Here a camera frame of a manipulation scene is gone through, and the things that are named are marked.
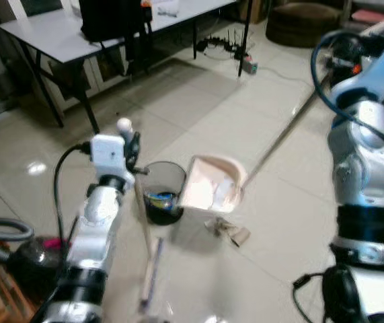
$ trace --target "table leg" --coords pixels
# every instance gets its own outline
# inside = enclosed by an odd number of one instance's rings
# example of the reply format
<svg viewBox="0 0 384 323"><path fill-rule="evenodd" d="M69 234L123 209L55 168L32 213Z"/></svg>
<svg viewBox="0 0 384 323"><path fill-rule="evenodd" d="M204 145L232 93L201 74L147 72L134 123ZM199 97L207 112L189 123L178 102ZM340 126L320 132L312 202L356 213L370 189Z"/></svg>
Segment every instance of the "table leg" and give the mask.
<svg viewBox="0 0 384 323"><path fill-rule="evenodd" d="M241 77L241 74L243 72L245 50L247 49L248 30L250 27L250 19L252 17L252 5L253 5L253 0L248 0L247 17L245 19L245 30L244 30L244 36L243 36L243 45L241 47L241 57L239 58L238 77Z"/></svg>
<svg viewBox="0 0 384 323"><path fill-rule="evenodd" d="M74 83L73 87L77 92L77 99L83 104L85 108L85 111L91 123L91 127L93 128L93 132L95 133L95 135L97 135L98 133L100 133L98 122L96 121L93 110L91 109L91 105L89 102L89 98L87 97L87 93L85 93L84 80L81 78L81 68L83 67L83 64L84 64L84 61L80 63L75 63L72 66L73 83Z"/></svg>
<svg viewBox="0 0 384 323"><path fill-rule="evenodd" d="M197 50L196 50L196 41L198 38L198 30L196 27L196 19L193 20L193 59L196 59Z"/></svg>
<svg viewBox="0 0 384 323"><path fill-rule="evenodd" d="M37 66L36 63L33 61L33 58L30 55L30 52L29 52L29 49L28 49L27 45L24 44L21 41L19 43L20 43L20 46L21 46L21 48L23 50L24 56L25 56L26 60L29 62L30 68L32 69L33 74L35 75L36 81L38 82L38 85L39 85L39 87L40 87L40 89L42 91L42 94L44 95L45 100L47 101L48 106L51 109L52 115L56 119L57 124L59 125L59 127L63 128L64 124L63 124L62 118L61 118L59 112L57 111L56 106L52 102L50 94L48 93L48 91L47 91L47 89L45 87L45 84L44 84L44 82L43 82L43 80L41 78L41 74L39 73L40 65L38 64L39 66Z"/></svg>

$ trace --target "black cable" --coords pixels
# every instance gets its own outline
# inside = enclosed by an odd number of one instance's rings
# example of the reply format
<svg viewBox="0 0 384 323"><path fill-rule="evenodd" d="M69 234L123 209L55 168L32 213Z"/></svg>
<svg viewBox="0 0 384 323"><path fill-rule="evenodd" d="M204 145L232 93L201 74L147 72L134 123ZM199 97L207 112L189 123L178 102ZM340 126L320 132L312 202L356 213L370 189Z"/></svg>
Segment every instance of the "black cable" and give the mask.
<svg viewBox="0 0 384 323"><path fill-rule="evenodd" d="M63 214L60 206L60 198L59 198L59 178L60 178L60 170L62 168L63 162L66 158L74 151L80 150L83 153L90 154L90 144L89 142L85 142L82 144L74 145L68 150L64 152L64 154L60 157L57 162L56 168L54 169L54 182L53 182L53 197L54 197L54 206L56 209L56 218L57 218L57 227L59 230L59 240L61 246L61 261L59 262L59 269L57 272L57 277L59 278L61 273L65 267L66 255L67 255L67 246L64 238L64 229L63 229ZM57 291L59 290L59 286L56 286L51 294L44 300L44 302L39 307L38 311L34 314L30 323L39 323L43 319L43 315L50 305L51 301L55 297Z"/></svg>
<svg viewBox="0 0 384 323"><path fill-rule="evenodd" d="M56 168L54 169L54 183L53 183L53 195L54 195L54 207L56 209L56 217L57 217L57 228L59 230L59 239L60 239L60 251L61 251L61 262L59 263L59 273L61 273L63 268L63 263L66 260L66 243L65 243L65 235L63 229L63 214L60 206L60 197L59 197L59 178L60 178L60 170L62 168L63 162L65 159L75 150L81 150L83 147L82 144L74 145L71 148L68 148L64 152L64 154L60 157L57 162Z"/></svg>
<svg viewBox="0 0 384 323"><path fill-rule="evenodd" d="M336 114L339 116L344 117L345 119L354 122L358 124L359 126L365 127L368 130L370 130L372 133L374 133L378 138L384 141L384 134L380 131L378 131L376 128L372 127L371 125L360 121L359 119L353 117L351 114L339 109L335 104L333 104L328 97L325 95L320 82L319 78L317 76L317 56L319 54L319 51L321 48L325 45L329 45L331 41L335 40L339 37L350 37L355 38L359 42L362 42L362 38L359 34L355 34L354 32L347 32L345 30L336 30L335 32L330 32L323 36L323 38L320 40L320 43L314 48L313 54L311 55L311 77L313 78L313 83L316 89L317 94L321 98L321 100Z"/></svg>
<svg viewBox="0 0 384 323"><path fill-rule="evenodd" d="M298 312L303 317L303 319L307 323L313 323L313 321L310 319L310 317L305 313L304 309L302 308L301 304L299 303L297 299L297 291L300 290L302 287L304 287L306 284L310 282L310 280L314 277L323 276L323 273L312 273L312 274L306 274L297 279L293 282L293 288L292 288L292 299L293 303L295 303L296 308L298 309Z"/></svg>
<svg viewBox="0 0 384 323"><path fill-rule="evenodd" d="M67 240L67 246L71 245L71 240L72 240L73 234L75 232L75 228L77 227L77 223L78 223L78 215L74 218L74 220L72 222L72 227L71 227L71 230L69 232L69 236L68 236L68 240Z"/></svg>

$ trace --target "brown pouf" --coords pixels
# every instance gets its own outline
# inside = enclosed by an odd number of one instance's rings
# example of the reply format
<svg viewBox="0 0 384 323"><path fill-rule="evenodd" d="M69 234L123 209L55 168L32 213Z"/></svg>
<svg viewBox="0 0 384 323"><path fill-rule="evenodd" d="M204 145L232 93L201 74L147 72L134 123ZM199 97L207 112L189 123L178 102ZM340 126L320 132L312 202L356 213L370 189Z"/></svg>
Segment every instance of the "brown pouf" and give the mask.
<svg viewBox="0 0 384 323"><path fill-rule="evenodd" d="M320 3L287 3L275 7L269 17L266 36L277 44L314 47L321 37L340 27L342 10Z"/></svg>

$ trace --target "red object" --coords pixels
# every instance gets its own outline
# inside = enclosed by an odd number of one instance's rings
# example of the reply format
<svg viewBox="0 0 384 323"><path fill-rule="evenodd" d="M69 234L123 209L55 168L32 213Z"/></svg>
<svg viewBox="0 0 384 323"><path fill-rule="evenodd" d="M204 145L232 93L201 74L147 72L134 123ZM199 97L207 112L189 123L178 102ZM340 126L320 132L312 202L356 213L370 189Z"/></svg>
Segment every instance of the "red object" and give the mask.
<svg viewBox="0 0 384 323"><path fill-rule="evenodd" d="M361 71L362 71L362 67L359 64L356 64L352 70L353 74L359 74Z"/></svg>
<svg viewBox="0 0 384 323"><path fill-rule="evenodd" d="M366 22L369 24L377 24L384 20L384 13L376 11L360 9L352 14L353 20L357 22Z"/></svg>
<svg viewBox="0 0 384 323"><path fill-rule="evenodd" d="M60 247L61 247L60 239L58 238L44 240L42 244L44 245L44 248L47 248L47 249L60 250Z"/></svg>

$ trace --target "black bag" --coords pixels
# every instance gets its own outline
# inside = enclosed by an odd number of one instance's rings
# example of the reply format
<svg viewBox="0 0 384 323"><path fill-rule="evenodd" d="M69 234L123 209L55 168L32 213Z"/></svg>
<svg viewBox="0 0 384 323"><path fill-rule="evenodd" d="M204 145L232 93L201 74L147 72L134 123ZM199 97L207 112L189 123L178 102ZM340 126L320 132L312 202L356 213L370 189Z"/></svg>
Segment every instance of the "black bag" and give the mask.
<svg viewBox="0 0 384 323"><path fill-rule="evenodd" d="M128 61L135 58L133 44L137 32L141 45L150 46L151 14L148 8L141 7L141 0L79 0L79 5L83 18L81 31L90 42L124 38Z"/></svg>

